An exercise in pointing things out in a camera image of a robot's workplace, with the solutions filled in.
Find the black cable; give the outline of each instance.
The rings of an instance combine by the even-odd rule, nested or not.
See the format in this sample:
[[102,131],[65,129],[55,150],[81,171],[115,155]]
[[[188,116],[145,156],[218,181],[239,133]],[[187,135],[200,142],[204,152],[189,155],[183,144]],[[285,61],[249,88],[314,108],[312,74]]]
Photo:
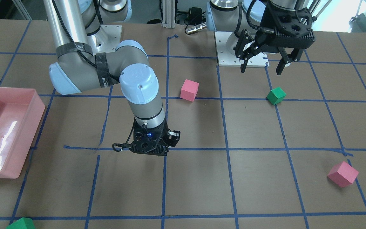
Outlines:
[[136,120],[135,120],[135,118],[134,118],[134,119],[133,119],[133,122],[132,122],[131,132],[129,132],[129,136],[128,136],[128,139],[126,140],[125,144],[127,144],[127,143],[129,142],[129,139],[130,139],[130,138],[131,138],[131,136],[132,136],[133,128],[134,128],[134,126],[135,126],[135,122],[136,122]]
[[96,6],[96,13],[94,13],[94,16],[91,19],[91,21],[84,27],[85,29],[87,29],[93,23],[93,21],[96,19],[97,12],[99,11],[100,1],[101,0],[98,0],[97,6]]
[[199,13],[196,17],[192,18],[192,19],[190,20],[190,22],[186,24],[186,28],[184,28],[184,33],[185,33],[185,34],[187,34],[186,29],[187,29],[187,27],[189,27],[190,23],[192,23],[192,22],[194,21],[194,19],[198,18],[199,16],[201,16],[201,15],[203,15],[203,14],[205,14],[205,13],[206,13],[206,12],[204,11],[204,12],[202,12],[202,13]]
[[159,0],[159,11],[160,11],[160,18],[163,22],[162,0]]
[[247,10],[247,22],[248,22],[248,25],[249,25],[251,28],[253,28],[253,29],[255,29],[255,30],[260,30],[260,29],[261,29],[261,28],[260,28],[260,26],[257,26],[257,25],[255,25],[255,24],[253,24],[253,23],[251,22],[251,17],[250,17],[250,15],[251,15],[251,9],[252,9],[252,6],[254,6],[254,4],[256,3],[256,1],[257,1],[257,0],[252,0],[251,4],[248,6],[248,10]]
[[[56,5],[56,2],[55,2],[55,0],[52,0],[52,3],[53,3],[53,7],[54,7],[54,9],[55,9],[55,12],[56,12],[56,14],[57,14],[57,17],[58,17],[58,20],[59,20],[59,22],[60,22],[60,25],[63,27],[63,30],[64,30],[64,32],[66,33],[66,35],[67,35],[67,37],[69,38],[69,40],[70,40],[70,42],[73,42],[74,43],[74,40],[73,40],[73,38],[71,37],[71,35],[70,35],[70,33],[69,33],[69,31],[67,30],[67,28],[66,28],[66,26],[65,26],[65,24],[64,24],[64,22],[63,22],[63,19],[61,18],[61,16],[60,16],[60,12],[58,11],[58,8],[57,8],[57,5]],[[91,66],[93,66],[95,69],[97,69],[97,65],[95,64],[95,63],[93,63],[93,62],[91,62],[80,50],[77,50],[76,51],[77,53],[78,53],[78,55],[81,57],[81,58],[83,58],[87,63],[89,63]],[[110,73],[108,73],[109,74],[109,76],[112,78],[112,79],[114,79],[114,80],[116,80],[116,81],[118,81],[119,82],[119,78],[117,79],[117,77],[115,77],[114,75],[112,75],[112,74],[110,74]]]

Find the black velcro strap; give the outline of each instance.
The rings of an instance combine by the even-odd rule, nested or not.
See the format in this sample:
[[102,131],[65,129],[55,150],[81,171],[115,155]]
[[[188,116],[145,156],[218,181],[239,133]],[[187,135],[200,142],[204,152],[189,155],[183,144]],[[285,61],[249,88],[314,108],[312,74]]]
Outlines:
[[237,27],[235,28],[234,35],[237,38],[240,38],[240,36],[238,35],[238,31],[240,30],[240,26],[241,26],[241,22],[242,22],[242,3],[238,4],[238,11],[239,11],[238,23],[237,23]]
[[76,52],[79,50],[93,55],[93,49],[91,48],[91,46],[80,42],[70,42],[64,45],[60,45],[56,48],[56,55],[57,58],[59,58],[64,54],[67,54],[69,52]]
[[100,22],[100,24],[103,24],[103,18],[101,17],[101,13],[100,13],[100,6],[98,5],[97,0],[94,0],[94,6],[97,10],[97,17],[98,17],[98,21]]
[[96,54],[97,76],[101,87],[111,86],[105,52]]
[[100,31],[100,29],[101,29],[101,26],[99,26],[95,31],[87,33],[87,36],[88,37],[93,36],[94,34],[98,33],[98,31]]

